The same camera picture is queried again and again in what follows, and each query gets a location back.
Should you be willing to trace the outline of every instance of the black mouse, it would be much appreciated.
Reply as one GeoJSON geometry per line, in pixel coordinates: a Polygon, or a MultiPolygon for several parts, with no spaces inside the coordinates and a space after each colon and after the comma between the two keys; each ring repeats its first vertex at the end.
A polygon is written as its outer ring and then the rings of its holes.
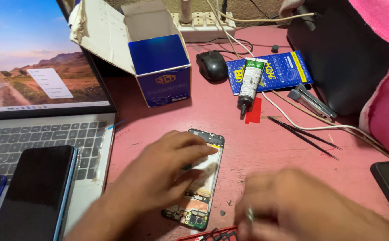
{"type": "Polygon", "coordinates": [[[197,54],[196,63],[199,72],[207,80],[221,81],[228,77],[226,62],[217,50],[197,54]]]}

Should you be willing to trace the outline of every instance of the blue packet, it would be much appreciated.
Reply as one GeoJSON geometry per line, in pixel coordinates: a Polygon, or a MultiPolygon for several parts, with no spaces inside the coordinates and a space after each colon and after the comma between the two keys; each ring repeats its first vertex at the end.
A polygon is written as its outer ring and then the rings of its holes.
{"type": "MultiPolygon", "coordinates": [[[[257,92],[312,84],[312,77],[306,68],[300,51],[272,54],[259,59],[267,60],[257,92]]],[[[226,61],[233,95],[239,95],[244,75],[245,59],[226,61]]]]}

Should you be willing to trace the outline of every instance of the laptop keyboard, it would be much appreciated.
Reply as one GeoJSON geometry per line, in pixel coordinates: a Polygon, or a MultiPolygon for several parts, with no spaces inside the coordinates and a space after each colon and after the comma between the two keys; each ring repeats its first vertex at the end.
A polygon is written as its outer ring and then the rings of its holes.
{"type": "Polygon", "coordinates": [[[22,151],[28,148],[72,145],[81,149],[77,180],[93,179],[107,123],[68,123],[0,129],[0,175],[13,178],[22,151]]]}

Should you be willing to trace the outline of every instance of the red tool tray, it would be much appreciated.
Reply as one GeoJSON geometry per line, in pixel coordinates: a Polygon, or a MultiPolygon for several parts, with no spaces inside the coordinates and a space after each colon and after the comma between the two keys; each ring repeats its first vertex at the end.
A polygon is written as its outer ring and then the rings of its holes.
{"type": "MultiPolygon", "coordinates": [[[[213,235],[210,235],[207,239],[204,239],[204,241],[214,241],[213,237],[216,237],[218,234],[224,234],[224,233],[230,233],[230,232],[236,232],[238,233],[238,226],[230,226],[230,227],[227,227],[227,228],[222,228],[222,229],[218,229],[216,231],[214,231],[212,234],[213,235]]],[[[190,236],[187,236],[187,237],[182,237],[182,238],[179,238],[177,239],[176,241],[199,241],[200,239],[197,239],[201,236],[206,236],[208,234],[210,234],[211,231],[207,231],[207,232],[203,232],[203,233],[198,233],[198,234],[195,234],[195,235],[190,235],[190,236]]],[[[224,238],[224,239],[220,239],[220,240],[223,240],[223,241],[238,241],[238,238],[236,236],[230,236],[228,238],[224,238]]]]}

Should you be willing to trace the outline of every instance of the taskbar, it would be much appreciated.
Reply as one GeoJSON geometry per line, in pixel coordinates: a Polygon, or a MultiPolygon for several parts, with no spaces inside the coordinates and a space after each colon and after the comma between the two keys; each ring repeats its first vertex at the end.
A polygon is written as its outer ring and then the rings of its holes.
{"type": "Polygon", "coordinates": [[[39,110],[39,109],[57,109],[57,108],[74,108],[74,107],[91,107],[91,106],[109,106],[109,101],[79,102],[79,103],[62,103],[62,104],[45,104],[30,106],[8,106],[0,107],[0,112],[39,110]]]}

